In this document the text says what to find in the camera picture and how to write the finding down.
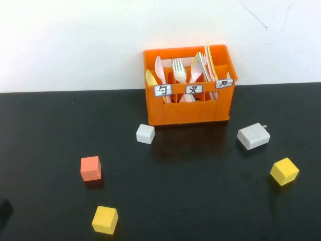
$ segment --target white wall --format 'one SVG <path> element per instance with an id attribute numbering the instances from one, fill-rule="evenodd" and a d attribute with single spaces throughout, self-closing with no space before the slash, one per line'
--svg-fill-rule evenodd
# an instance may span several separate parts
<path id="1" fill-rule="evenodd" d="M 320 11 L 319 0 L 0 0 L 0 92 L 143 88 L 143 50 L 207 41 L 228 46 L 238 84 L 320 81 Z"/>

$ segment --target yellow block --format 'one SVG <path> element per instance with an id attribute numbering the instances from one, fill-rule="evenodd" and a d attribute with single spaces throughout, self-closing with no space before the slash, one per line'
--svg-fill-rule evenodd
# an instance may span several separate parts
<path id="1" fill-rule="evenodd" d="M 118 213 L 115 208 L 98 206 L 92 226 L 96 232 L 114 234 L 118 221 Z"/>
<path id="2" fill-rule="evenodd" d="M 299 169 L 292 163 L 289 158 L 284 158 L 283 160 L 274 163 L 270 172 L 272 177 L 281 186 L 293 181 L 298 173 Z"/>

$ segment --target orange cube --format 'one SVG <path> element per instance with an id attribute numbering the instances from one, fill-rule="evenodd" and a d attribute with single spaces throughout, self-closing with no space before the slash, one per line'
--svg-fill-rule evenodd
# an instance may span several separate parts
<path id="1" fill-rule="evenodd" d="M 82 158 L 80 173 L 85 182 L 101 179 L 101 167 L 98 156 Z"/>

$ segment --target power adapter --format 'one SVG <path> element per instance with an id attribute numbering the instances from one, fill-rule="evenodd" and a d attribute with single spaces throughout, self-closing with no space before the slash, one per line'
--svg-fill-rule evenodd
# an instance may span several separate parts
<path id="1" fill-rule="evenodd" d="M 256 123 L 249 127 L 240 129 L 237 133 L 237 138 L 246 149 L 251 150 L 268 143 L 270 140 L 270 134 L 266 131 L 266 127 L 267 126 L 262 126 L 260 123 Z"/>

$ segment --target white block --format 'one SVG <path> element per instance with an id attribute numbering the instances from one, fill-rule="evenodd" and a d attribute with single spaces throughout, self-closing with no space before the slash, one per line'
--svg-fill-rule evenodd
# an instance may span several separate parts
<path id="1" fill-rule="evenodd" d="M 136 138 L 138 142 L 143 142 L 151 144 L 155 136 L 155 128 L 147 125 L 140 124 L 137 132 Z"/>
<path id="2" fill-rule="evenodd" d="M 246 149 L 251 150 L 255 147 L 268 143 L 270 140 L 270 134 L 260 123 L 256 123 L 239 130 L 237 133 L 237 138 Z"/>

